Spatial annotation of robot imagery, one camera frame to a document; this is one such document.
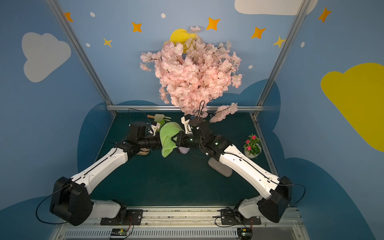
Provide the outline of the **tan eyeglass case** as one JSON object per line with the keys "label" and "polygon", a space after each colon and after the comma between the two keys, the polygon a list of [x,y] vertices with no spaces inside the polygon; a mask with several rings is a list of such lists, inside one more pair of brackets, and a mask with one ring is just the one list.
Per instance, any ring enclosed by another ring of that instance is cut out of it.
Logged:
{"label": "tan eyeglass case", "polygon": [[150,153],[150,149],[140,149],[140,151],[137,153],[139,156],[146,156]]}

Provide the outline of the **green grey microfiber cloth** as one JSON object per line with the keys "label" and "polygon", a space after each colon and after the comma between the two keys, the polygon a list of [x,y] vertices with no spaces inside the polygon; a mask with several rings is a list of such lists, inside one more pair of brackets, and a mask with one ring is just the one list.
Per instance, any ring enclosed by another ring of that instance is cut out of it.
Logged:
{"label": "green grey microfiber cloth", "polygon": [[164,124],[160,129],[160,140],[162,144],[162,156],[166,158],[177,147],[172,141],[172,137],[183,131],[181,126],[176,122]]}

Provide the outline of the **purple eyeglass case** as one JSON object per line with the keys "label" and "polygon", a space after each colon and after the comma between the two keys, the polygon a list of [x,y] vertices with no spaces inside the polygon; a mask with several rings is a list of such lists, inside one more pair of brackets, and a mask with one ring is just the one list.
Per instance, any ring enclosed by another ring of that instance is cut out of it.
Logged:
{"label": "purple eyeglass case", "polygon": [[181,154],[186,155],[190,151],[190,148],[178,147],[178,150]]}

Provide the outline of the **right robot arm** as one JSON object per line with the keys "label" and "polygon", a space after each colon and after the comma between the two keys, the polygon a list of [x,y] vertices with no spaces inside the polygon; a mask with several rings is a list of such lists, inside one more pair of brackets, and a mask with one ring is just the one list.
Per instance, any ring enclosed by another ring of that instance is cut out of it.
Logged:
{"label": "right robot arm", "polygon": [[292,199],[292,181],[278,177],[244,155],[231,141],[215,135],[209,123],[202,118],[193,118],[185,129],[171,137],[178,147],[199,148],[204,154],[235,171],[250,183],[260,194],[245,199],[235,207],[238,215],[250,219],[261,213],[273,223],[279,223]]}

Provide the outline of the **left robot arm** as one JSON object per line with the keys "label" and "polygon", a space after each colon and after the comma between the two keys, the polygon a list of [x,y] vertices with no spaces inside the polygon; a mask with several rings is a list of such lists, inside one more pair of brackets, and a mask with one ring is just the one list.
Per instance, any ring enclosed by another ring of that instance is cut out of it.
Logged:
{"label": "left robot arm", "polygon": [[130,124],[127,135],[106,155],[78,174],[58,179],[54,184],[50,212],[73,226],[91,219],[125,223],[128,218],[125,204],[92,200],[91,193],[107,176],[141,150],[161,147],[160,126],[144,122]]}

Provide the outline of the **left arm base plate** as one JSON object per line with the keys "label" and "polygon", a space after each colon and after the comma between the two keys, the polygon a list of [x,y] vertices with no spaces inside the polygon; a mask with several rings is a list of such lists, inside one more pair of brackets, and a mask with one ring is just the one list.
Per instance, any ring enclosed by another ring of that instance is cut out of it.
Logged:
{"label": "left arm base plate", "polygon": [[101,226],[127,226],[133,224],[140,226],[143,219],[144,210],[141,209],[123,209],[115,218],[102,218]]}

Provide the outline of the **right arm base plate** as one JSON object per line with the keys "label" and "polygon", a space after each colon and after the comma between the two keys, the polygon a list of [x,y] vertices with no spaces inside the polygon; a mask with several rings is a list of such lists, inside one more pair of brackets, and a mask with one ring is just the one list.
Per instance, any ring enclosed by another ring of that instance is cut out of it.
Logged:
{"label": "right arm base plate", "polygon": [[232,225],[245,225],[245,226],[258,226],[262,224],[260,216],[246,219],[241,217],[238,212],[234,212],[231,208],[225,208],[220,210],[221,225],[232,226]]}

